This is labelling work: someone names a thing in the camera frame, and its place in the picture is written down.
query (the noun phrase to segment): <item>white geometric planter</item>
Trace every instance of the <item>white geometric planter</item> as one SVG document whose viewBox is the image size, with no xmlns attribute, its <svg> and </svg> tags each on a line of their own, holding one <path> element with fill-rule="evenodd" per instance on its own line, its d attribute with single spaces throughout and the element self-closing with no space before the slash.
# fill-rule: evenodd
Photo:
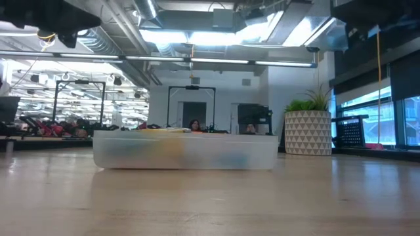
<svg viewBox="0 0 420 236">
<path fill-rule="evenodd" d="M 328 111 L 290 111 L 285 114 L 286 152 L 331 155 L 331 114 Z"/>
</svg>

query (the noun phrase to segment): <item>green plant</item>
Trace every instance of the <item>green plant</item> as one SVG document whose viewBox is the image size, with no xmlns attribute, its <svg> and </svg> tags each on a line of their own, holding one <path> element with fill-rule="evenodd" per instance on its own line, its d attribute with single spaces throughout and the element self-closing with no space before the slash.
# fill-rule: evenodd
<svg viewBox="0 0 420 236">
<path fill-rule="evenodd" d="M 329 92 L 328 90 L 325 94 L 322 92 L 322 85 L 318 91 L 307 90 L 308 93 L 305 93 L 309 96 L 308 100 L 293 100 L 287 107 L 284 109 L 285 112 L 289 111 L 327 111 Z"/>
<path fill-rule="evenodd" d="M 322 85 L 320 86 L 318 91 L 307 90 L 309 93 L 306 93 L 311 99 L 314 104 L 313 111 L 327 111 L 328 110 L 328 102 L 331 100 L 329 98 L 329 93 L 331 92 L 332 88 L 329 89 L 325 94 L 322 92 Z"/>
<path fill-rule="evenodd" d="M 311 100 L 293 100 L 289 105 L 287 105 L 284 111 L 310 111 L 313 109 L 314 103 Z"/>
</svg>

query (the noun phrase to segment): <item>computer monitor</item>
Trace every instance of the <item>computer monitor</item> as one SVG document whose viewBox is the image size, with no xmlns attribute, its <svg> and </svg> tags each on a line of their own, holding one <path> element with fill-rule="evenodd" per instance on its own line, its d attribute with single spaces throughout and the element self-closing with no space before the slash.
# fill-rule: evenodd
<svg viewBox="0 0 420 236">
<path fill-rule="evenodd" d="M 0 122 L 11 123 L 16 117 L 20 97 L 0 97 Z"/>
<path fill-rule="evenodd" d="M 238 105 L 238 124 L 267 124 L 268 106 L 258 104 L 240 104 Z"/>
</svg>

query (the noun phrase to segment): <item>wooden floor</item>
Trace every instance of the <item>wooden floor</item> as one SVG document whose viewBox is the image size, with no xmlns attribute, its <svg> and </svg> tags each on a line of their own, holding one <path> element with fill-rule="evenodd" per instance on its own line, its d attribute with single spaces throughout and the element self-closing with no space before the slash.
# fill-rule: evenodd
<svg viewBox="0 0 420 236">
<path fill-rule="evenodd" d="M 15 153 L 0 235 L 420 235 L 420 165 L 281 156 L 273 171 L 102 170 L 90 149 Z"/>
</svg>

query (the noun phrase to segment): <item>woman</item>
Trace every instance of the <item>woman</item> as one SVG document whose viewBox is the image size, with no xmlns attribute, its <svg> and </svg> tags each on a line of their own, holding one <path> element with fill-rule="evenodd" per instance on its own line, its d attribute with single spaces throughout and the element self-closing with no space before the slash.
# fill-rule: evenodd
<svg viewBox="0 0 420 236">
<path fill-rule="evenodd" d="M 255 134 L 257 133 L 253 124 L 247 125 L 247 133 L 248 134 Z"/>
<path fill-rule="evenodd" d="M 189 128 L 190 128 L 190 130 L 192 132 L 199 132 L 199 131 L 201 131 L 201 129 L 200 129 L 200 122 L 198 122 L 198 120 L 196 120 L 196 119 L 190 121 Z"/>
</svg>

